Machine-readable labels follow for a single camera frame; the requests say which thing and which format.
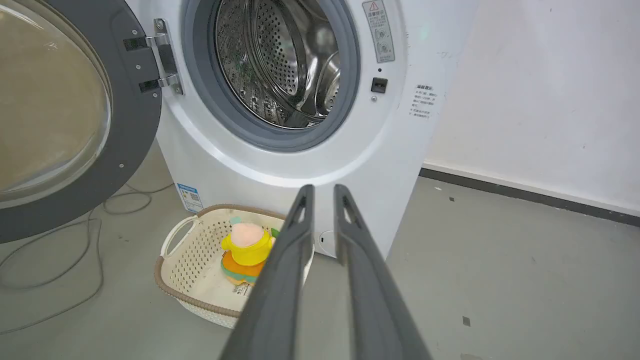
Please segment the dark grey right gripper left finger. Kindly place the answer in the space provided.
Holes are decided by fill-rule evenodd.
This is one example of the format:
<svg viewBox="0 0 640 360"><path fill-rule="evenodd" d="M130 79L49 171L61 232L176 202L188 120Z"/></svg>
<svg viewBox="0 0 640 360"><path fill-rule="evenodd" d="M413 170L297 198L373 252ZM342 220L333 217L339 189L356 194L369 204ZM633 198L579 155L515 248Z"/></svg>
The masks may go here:
<svg viewBox="0 0 640 360"><path fill-rule="evenodd" d="M305 268L314 253L314 186L295 196L222 360L294 360Z"/></svg>

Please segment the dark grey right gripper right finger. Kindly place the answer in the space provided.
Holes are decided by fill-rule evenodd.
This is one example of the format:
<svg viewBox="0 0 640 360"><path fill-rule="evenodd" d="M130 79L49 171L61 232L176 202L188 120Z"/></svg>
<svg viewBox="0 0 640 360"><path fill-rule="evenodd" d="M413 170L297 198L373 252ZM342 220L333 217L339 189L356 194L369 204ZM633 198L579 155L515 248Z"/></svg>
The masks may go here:
<svg viewBox="0 0 640 360"><path fill-rule="evenodd" d="M336 250L349 278L352 359L432 359L354 196L343 184L333 196Z"/></svg>

